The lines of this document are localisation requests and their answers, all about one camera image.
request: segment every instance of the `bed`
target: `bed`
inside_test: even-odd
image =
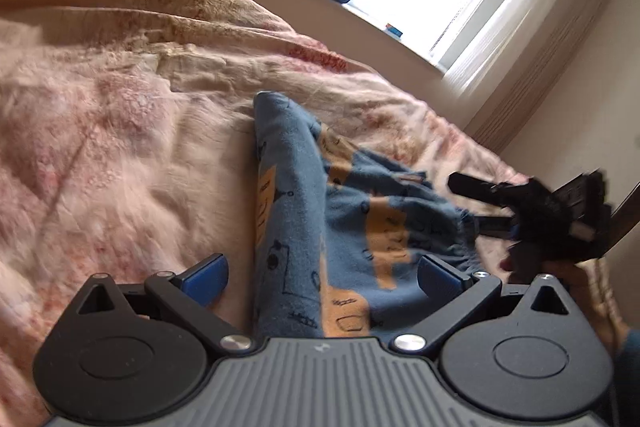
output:
[[[214,311],[249,328],[260,90],[427,172],[473,212],[492,210],[450,194],[449,173],[525,180],[426,103],[251,0],[0,0],[0,10],[3,426],[46,418],[31,362],[92,273],[138,282],[223,252],[230,281]],[[504,249],[478,240],[493,273]]]

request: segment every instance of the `human hand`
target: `human hand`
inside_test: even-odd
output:
[[[619,352],[625,344],[629,326],[620,317],[611,292],[606,292],[603,296],[604,301],[596,298],[599,292],[590,282],[587,271],[571,261],[546,261],[542,266],[546,273],[561,279],[564,285],[568,286],[570,295],[607,350],[612,355]],[[503,259],[500,268],[512,271],[511,258]],[[612,310],[610,320],[608,310]]]

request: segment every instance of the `blue clamp pad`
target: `blue clamp pad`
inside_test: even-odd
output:
[[[201,306],[211,304],[225,289],[229,265],[225,256],[215,253],[176,275],[171,282]]]
[[[470,276],[434,255],[427,254],[418,262],[418,285],[430,299],[433,311],[450,303],[472,284]]]

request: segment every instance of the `logo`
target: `logo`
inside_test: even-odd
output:
[[[331,346],[327,343],[322,343],[322,344],[319,344],[318,346],[314,346],[314,349],[316,351],[319,351],[320,353],[324,353],[328,349],[331,349]]]

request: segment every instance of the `metal screw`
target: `metal screw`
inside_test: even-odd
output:
[[[220,346],[228,351],[244,351],[252,344],[252,340],[246,335],[227,335],[220,339]]]
[[[405,333],[394,338],[394,346],[401,351],[420,351],[427,345],[427,341],[420,335]]]

